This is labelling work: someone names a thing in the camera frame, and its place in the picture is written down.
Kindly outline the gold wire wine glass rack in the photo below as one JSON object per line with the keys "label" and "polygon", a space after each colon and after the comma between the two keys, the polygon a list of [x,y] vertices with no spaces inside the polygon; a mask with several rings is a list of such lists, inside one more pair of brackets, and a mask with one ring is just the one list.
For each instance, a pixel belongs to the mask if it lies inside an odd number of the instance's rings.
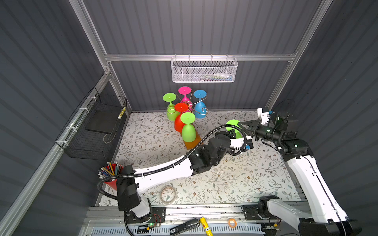
{"label": "gold wire wine glass rack", "polygon": [[174,130],[179,132],[186,149],[189,150],[194,148],[201,141],[201,137],[194,126],[196,115],[200,115],[200,113],[193,108],[193,103],[187,97],[188,94],[193,93],[189,87],[182,87],[178,92],[180,95],[184,96],[180,99],[179,103],[173,104],[179,97],[172,92],[166,93],[163,96],[163,100],[169,103],[166,108],[168,120],[174,122]]}

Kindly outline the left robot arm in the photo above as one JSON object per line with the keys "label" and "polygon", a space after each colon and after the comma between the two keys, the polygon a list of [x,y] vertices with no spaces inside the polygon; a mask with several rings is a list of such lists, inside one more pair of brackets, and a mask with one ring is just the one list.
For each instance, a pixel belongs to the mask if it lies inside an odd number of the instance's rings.
{"label": "left robot arm", "polygon": [[179,157],[173,161],[150,168],[134,169],[125,166],[121,175],[138,175],[136,178],[119,178],[116,180],[118,210],[131,211],[141,219],[150,216],[152,207],[149,200],[142,196],[146,190],[171,180],[190,177],[211,170],[217,166],[226,154],[233,150],[238,152],[253,148],[252,137],[232,139],[227,132],[217,132],[205,145],[189,151],[180,163]]}

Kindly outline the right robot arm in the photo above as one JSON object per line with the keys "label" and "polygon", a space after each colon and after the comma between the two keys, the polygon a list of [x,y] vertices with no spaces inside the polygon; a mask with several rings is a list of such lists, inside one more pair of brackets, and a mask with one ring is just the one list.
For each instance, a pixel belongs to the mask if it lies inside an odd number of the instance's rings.
{"label": "right robot arm", "polygon": [[308,143],[297,138],[297,133],[289,128],[289,115],[264,113],[259,109],[258,116],[257,120],[238,123],[241,134],[275,145],[298,180],[311,210],[310,213],[302,212],[271,195],[260,198],[259,217],[277,217],[301,236],[356,236],[361,233],[357,220],[348,217],[327,186]]}

